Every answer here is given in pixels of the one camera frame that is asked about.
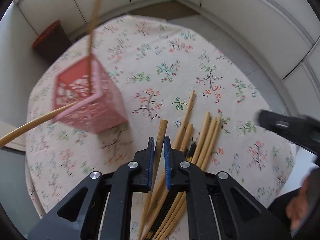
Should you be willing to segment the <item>person's right hand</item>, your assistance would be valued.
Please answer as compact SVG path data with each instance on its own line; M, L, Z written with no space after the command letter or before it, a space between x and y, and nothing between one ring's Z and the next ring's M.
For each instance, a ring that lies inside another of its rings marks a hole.
M298 191L298 195L291 199L286 207L286 215L290 219L290 229L296 230L302 223L304 217L308 214L308 193L309 182L305 178L302 187Z

